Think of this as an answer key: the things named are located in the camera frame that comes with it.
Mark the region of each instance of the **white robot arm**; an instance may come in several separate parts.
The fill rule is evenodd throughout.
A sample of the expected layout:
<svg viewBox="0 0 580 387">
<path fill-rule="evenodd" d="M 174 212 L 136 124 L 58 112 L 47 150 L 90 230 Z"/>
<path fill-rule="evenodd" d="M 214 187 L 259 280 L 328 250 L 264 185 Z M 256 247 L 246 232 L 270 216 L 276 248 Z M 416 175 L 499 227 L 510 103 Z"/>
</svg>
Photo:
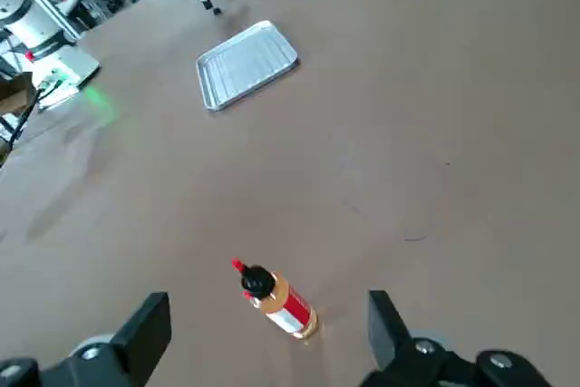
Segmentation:
<svg viewBox="0 0 580 387">
<path fill-rule="evenodd" d="M 58 71 L 82 86 L 99 70 L 99 63 L 76 46 L 61 27 L 33 0 L 0 0 L 0 27 L 16 36 L 33 63 L 33 82 Z"/>
</svg>

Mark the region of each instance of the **green light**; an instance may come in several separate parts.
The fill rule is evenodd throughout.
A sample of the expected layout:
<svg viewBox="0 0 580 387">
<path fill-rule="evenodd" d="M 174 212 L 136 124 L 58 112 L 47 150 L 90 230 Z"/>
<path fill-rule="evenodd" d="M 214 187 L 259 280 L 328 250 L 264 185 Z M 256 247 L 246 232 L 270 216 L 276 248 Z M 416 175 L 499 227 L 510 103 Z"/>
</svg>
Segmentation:
<svg viewBox="0 0 580 387">
<path fill-rule="evenodd" d="M 94 106 L 101 111 L 103 120 L 106 123 L 115 121 L 119 114 L 115 109 L 114 105 L 111 103 L 111 99 L 97 90 L 94 86 L 87 86 L 82 90 L 82 93 L 86 95 L 89 102 L 94 104 Z"/>
</svg>

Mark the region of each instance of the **red cap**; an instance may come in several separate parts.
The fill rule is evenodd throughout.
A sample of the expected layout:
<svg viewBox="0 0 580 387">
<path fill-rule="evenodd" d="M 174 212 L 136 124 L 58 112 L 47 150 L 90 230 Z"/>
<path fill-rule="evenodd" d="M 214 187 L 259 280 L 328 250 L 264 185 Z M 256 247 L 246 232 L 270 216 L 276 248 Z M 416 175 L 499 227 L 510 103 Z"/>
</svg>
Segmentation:
<svg viewBox="0 0 580 387">
<path fill-rule="evenodd" d="M 242 261 L 235 257 L 234 259 L 232 259 L 232 265 L 234 266 L 235 269 L 237 269 L 239 272 L 244 272 L 244 269 L 246 268 L 246 265 L 244 265 L 242 263 Z"/>
</svg>

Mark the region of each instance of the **bottle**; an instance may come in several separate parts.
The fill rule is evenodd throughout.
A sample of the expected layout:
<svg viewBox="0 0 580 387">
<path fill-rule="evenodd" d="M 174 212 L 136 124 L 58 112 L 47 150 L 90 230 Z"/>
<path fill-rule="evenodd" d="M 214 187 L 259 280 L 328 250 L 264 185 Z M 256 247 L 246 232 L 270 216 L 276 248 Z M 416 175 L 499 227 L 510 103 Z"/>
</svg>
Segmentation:
<svg viewBox="0 0 580 387">
<path fill-rule="evenodd" d="M 242 275 L 244 296 L 280 328 L 298 339 L 316 331 L 316 312 L 280 273 L 258 265 L 246 266 L 237 258 L 232 265 Z"/>
</svg>

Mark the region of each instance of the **tray rim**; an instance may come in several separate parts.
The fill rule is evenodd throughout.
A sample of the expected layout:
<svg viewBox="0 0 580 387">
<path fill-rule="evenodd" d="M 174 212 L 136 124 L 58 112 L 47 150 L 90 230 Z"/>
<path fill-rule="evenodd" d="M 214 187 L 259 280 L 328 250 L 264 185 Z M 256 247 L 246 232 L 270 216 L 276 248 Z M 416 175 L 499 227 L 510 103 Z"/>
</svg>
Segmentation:
<svg viewBox="0 0 580 387">
<path fill-rule="evenodd" d="M 230 100 L 227 100 L 226 102 L 222 102 L 220 104 L 217 104 L 217 105 L 211 105 L 210 101 L 209 101 L 209 97 L 207 96 L 207 93 L 204 89 L 204 86 L 202 85 L 200 65 L 203 62 L 205 62 L 208 57 L 214 56 L 217 53 L 222 52 L 224 49 L 226 49 L 229 46 L 231 46 L 232 44 L 234 44 L 236 39 L 243 38 L 249 34 L 255 33 L 259 29 L 266 29 L 266 28 L 273 28 L 286 41 L 286 43 L 292 49 L 292 52 L 293 52 L 294 59 L 292 60 L 292 62 L 290 62 L 285 68 L 280 70 L 276 75 L 273 75 L 272 77 L 268 78 L 267 80 L 264 80 L 263 82 L 259 83 L 258 85 L 254 86 L 252 88 L 245 90 L 244 92 L 241 92 L 236 97 L 234 97 Z M 255 24 L 252 24 L 250 27 L 248 27 L 244 31 L 240 32 L 239 34 L 235 34 L 234 36 L 228 38 L 223 43 L 220 43 L 216 47 L 213 47 L 212 49 L 209 49 L 207 52 L 201 54 L 198 57 L 198 59 L 196 60 L 196 69 L 198 71 L 198 83 L 199 83 L 199 88 L 201 90 L 201 96 L 203 99 L 204 106 L 208 111 L 221 111 L 222 109 L 229 106 L 230 104 L 238 101 L 239 99 L 241 99 L 243 97 L 246 97 L 249 93 L 259 90 L 260 88 L 269 84 L 271 81 L 273 81 L 273 80 L 277 79 L 278 77 L 282 76 L 283 74 L 286 74 L 289 71 L 293 70 L 299 63 L 300 63 L 300 60 L 298 58 L 298 52 L 296 51 L 296 49 L 290 44 L 290 42 L 284 36 L 284 34 L 282 34 L 280 32 L 280 30 L 270 20 L 261 20 Z"/>
</svg>

